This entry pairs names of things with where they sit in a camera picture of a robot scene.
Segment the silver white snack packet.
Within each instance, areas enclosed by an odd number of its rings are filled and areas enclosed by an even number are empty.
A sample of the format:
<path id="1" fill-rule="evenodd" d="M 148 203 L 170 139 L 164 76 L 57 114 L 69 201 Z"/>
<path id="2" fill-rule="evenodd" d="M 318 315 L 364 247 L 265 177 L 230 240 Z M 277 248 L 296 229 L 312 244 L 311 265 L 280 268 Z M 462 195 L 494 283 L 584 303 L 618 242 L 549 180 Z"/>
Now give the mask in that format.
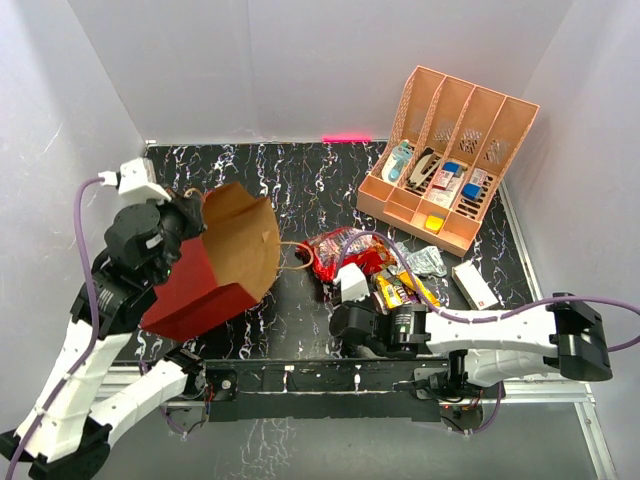
<path id="1" fill-rule="evenodd" d="M 405 259 L 411 271 L 419 277 L 445 277 L 447 267 L 436 246 L 426 246 L 418 251 L 411 252 L 403 243 L 395 244 L 401 257 Z"/>

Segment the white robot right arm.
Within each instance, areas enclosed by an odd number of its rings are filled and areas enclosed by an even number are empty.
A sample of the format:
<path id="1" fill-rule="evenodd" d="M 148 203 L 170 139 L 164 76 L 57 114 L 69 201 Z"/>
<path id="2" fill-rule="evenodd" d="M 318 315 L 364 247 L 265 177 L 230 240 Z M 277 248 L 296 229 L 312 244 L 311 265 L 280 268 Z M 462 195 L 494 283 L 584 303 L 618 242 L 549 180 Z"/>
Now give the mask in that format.
<path id="1" fill-rule="evenodd" d="M 441 397 L 466 397 L 506 379 L 559 373 L 583 382 L 613 372 L 601 315 L 590 300 L 569 293 L 515 310 L 434 311 L 405 304 L 383 315 L 363 301 L 334 311 L 329 331 L 384 358 L 443 356 L 448 368 L 417 382 Z"/>

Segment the yellow candy packet front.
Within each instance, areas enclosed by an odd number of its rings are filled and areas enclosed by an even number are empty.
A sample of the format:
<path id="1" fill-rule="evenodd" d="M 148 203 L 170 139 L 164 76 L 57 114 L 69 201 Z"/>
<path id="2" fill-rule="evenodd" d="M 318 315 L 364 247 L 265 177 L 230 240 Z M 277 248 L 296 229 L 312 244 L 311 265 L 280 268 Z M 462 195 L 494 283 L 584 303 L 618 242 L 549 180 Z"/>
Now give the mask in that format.
<path id="1" fill-rule="evenodd" d="M 430 290 L 428 290 L 424 286 L 424 284 L 418 277 L 416 276 L 411 277 L 406 271 L 403 271 L 397 275 L 394 275 L 388 271 L 383 271 L 382 274 L 385 276 L 397 277 L 406 287 L 408 287 L 415 294 L 418 300 L 417 303 L 424 303 L 424 299 L 427 299 L 434 306 L 436 307 L 441 306 L 439 300 L 435 297 L 435 295 Z"/>

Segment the red large candy bag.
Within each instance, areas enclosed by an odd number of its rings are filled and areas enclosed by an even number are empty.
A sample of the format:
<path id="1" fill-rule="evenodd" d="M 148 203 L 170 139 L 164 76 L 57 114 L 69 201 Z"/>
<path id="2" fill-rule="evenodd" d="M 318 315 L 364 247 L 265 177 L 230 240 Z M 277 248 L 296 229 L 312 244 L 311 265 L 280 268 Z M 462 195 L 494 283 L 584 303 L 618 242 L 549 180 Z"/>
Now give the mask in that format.
<path id="1" fill-rule="evenodd" d="M 328 233 L 308 238 L 297 246 L 296 254 L 311 262 L 313 274 L 323 283 L 331 283 L 342 266 L 355 264 L 365 276 L 381 272 L 396 264 L 396 259 L 379 238 L 359 234 L 354 227 L 339 227 Z"/>

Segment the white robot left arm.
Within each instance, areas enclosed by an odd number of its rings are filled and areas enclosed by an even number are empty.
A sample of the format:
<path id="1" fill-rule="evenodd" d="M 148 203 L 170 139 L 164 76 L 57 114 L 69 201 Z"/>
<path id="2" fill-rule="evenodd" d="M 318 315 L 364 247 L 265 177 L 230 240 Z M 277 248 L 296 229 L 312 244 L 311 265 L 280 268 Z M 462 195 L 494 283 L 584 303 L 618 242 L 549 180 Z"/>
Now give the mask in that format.
<path id="1" fill-rule="evenodd" d="M 206 229 L 202 202 L 176 196 L 120 210 L 104 234 L 106 247 L 85 270 L 65 341 L 34 407 L 1 436 L 11 478 L 20 462 L 32 479 L 91 479 L 117 440 L 150 412 L 181 395 L 200 396 L 202 360 L 177 347 L 110 398 L 96 395 L 122 348 L 156 302 L 181 257 L 182 244 Z"/>

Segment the red brown paper bag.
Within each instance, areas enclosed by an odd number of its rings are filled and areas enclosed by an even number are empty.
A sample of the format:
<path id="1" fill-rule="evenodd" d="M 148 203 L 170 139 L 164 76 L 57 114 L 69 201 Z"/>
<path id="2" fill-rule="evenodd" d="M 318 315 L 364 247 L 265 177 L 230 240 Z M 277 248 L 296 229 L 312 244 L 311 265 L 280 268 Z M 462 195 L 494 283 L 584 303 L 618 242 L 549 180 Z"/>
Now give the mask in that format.
<path id="1" fill-rule="evenodd" d="M 281 269 L 278 221 L 267 197 L 240 183 L 204 195 L 207 230 L 185 241 L 140 328 L 177 342 L 198 337 L 261 302 Z"/>

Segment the purple candy packet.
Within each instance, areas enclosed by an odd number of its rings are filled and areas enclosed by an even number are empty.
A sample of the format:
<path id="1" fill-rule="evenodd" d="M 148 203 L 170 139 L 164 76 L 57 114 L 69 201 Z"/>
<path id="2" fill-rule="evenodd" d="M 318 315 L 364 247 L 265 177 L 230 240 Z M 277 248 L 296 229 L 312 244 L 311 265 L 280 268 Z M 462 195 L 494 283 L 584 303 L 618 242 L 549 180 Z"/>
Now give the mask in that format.
<path id="1" fill-rule="evenodd" d="M 372 285 L 375 287 L 375 300 L 384 314 L 418 302 L 415 294 L 395 276 L 376 274 L 372 277 Z"/>

